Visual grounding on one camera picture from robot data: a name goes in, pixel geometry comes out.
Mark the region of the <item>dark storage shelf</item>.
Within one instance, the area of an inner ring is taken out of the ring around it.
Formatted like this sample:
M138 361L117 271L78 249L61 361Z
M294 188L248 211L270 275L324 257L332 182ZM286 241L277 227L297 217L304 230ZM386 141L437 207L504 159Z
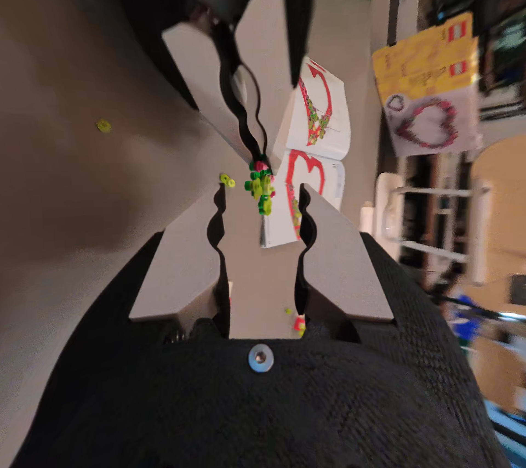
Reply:
M472 15L482 121L525 114L525 0L435 0L432 20Z

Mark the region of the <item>wooden chair with white frame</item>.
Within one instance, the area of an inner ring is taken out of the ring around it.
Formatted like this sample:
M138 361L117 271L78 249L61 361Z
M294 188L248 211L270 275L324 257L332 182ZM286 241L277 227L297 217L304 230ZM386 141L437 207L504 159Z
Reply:
M525 319L525 135L491 144L475 159L468 189L412 188L401 176L377 180L372 236L395 260L402 248L462 266L464 291L479 306L508 318ZM404 239L406 194L467 201L464 251Z

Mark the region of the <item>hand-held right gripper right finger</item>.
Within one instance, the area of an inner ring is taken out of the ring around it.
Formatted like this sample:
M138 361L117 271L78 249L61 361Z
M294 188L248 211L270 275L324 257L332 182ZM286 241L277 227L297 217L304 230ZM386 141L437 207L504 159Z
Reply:
M299 192L300 240L295 306L306 321L333 333L354 322L387 325L394 314L358 228L312 186Z

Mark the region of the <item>yellow lego box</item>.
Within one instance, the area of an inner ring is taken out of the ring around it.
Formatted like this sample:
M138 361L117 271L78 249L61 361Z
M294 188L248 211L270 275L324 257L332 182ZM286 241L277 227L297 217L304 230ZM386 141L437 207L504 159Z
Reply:
M478 38L473 14L373 53L378 96L397 157L463 153L481 145Z

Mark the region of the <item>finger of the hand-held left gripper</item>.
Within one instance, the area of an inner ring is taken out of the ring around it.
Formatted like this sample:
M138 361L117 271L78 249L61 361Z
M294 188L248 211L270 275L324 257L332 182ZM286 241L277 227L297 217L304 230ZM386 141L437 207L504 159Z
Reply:
M162 34L201 115L245 161L262 159L249 128L247 83L233 36L225 22L206 32L182 22Z
M285 0L250 0L235 30L242 62L260 92L259 122L266 132L266 156L275 173L285 157L295 88L291 82Z

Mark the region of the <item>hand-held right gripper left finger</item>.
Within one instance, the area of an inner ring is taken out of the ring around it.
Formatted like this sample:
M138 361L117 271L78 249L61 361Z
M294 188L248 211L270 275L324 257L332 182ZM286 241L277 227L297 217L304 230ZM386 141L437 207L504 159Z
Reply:
M196 321L211 319L229 337L229 283L219 248L225 210L226 186L219 183L164 229L130 320L174 320L188 336Z

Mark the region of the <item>lego instruction booklet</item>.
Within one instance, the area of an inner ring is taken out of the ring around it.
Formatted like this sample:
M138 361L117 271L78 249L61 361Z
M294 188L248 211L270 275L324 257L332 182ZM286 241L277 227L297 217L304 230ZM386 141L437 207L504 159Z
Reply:
M340 210L345 188L343 159L351 143L344 82L309 57L295 90L291 123L270 215L262 217L260 243L273 248L299 240L301 184L308 184Z

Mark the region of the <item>blue object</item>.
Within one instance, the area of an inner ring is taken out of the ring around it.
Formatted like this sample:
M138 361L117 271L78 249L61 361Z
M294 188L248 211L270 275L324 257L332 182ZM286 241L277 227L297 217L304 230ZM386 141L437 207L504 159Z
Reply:
M475 303L470 296L462 294L455 300L461 303L451 303L449 325L457 337L462 348L469 348L473 341L479 336L481 320L475 316L470 306Z

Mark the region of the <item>green and pink lego assembly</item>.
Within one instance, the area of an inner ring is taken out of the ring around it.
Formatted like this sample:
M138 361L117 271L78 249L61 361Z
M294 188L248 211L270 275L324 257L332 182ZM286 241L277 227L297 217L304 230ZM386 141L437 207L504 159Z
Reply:
M264 161L250 162L249 169L250 179L244 183L245 191L249 192L256 201L258 213L262 216L269 216L272 213L273 198L276 195L273 170Z

